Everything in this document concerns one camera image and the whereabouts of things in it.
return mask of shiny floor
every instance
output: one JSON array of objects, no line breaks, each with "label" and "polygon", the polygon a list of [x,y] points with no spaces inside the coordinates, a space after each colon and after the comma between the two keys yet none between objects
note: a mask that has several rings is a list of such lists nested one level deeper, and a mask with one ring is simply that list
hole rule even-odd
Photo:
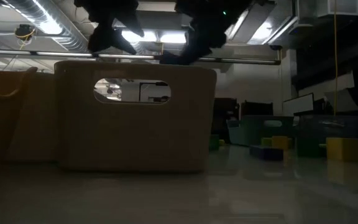
[{"label": "shiny floor", "polygon": [[249,157],[231,146],[193,175],[0,172],[0,223],[357,223],[358,164]]}]

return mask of duct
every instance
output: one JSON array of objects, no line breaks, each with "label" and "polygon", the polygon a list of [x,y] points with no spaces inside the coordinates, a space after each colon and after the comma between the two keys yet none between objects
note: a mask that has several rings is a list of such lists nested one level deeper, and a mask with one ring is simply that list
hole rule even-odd
[{"label": "duct", "polygon": [[18,13],[33,23],[36,28],[71,52],[87,51],[88,41],[64,13],[51,0],[3,0]]},{"label": "duct", "polygon": [[243,44],[255,44],[250,40],[252,40],[253,35],[256,33],[258,28],[264,23],[264,21],[266,21],[275,6],[276,4],[270,1],[263,6],[254,4],[249,9],[249,12],[244,16],[243,23],[240,28],[237,29],[236,34],[232,38],[233,41]]}]

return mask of wire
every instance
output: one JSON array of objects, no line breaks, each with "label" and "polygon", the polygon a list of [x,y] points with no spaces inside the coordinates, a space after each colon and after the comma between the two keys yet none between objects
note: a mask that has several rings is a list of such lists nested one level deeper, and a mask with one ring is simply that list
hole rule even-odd
[{"label": "wire", "polygon": [[334,0],[334,46],[335,46],[335,94],[334,94],[334,116],[337,112],[338,104],[338,46],[337,46],[337,0]]},{"label": "wire", "polygon": [[31,36],[31,35],[35,32],[36,28],[32,29],[31,33],[29,33],[29,34],[27,34],[27,35],[24,35],[24,36],[18,36],[18,35],[16,35],[16,30],[17,30],[17,29],[15,29],[15,31],[14,31],[15,36],[16,36],[17,38],[25,38],[25,41],[27,41],[27,38],[28,38],[29,36]]},{"label": "wire", "polygon": [[[31,35],[31,34],[29,34],[29,35],[25,38],[25,41],[23,41],[23,44],[22,44],[22,46],[20,47],[19,50],[22,50],[25,45],[29,45],[29,44],[26,44],[25,42],[27,41],[27,39],[29,38],[30,35]],[[5,69],[9,66],[9,64],[14,60],[14,61],[13,61],[13,64],[12,64],[12,67],[11,67],[11,70],[12,70],[12,69],[13,69],[13,66],[14,66],[15,63],[16,63],[17,56],[18,56],[18,55],[13,56],[13,58],[6,64],[6,66],[5,66],[2,70],[5,71]]]},{"label": "wire", "polygon": [[[283,60],[283,49],[280,49],[280,61]],[[280,78],[281,78],[281,113],[284,114],[284,90],[283,90],[283,63],[280,65]]]},{"label": "wire", "polygon": [[75,7],[75,9],[74,9],[74,20],[75,21],[77,21],[77,10],[78,10],[78,8]]}]

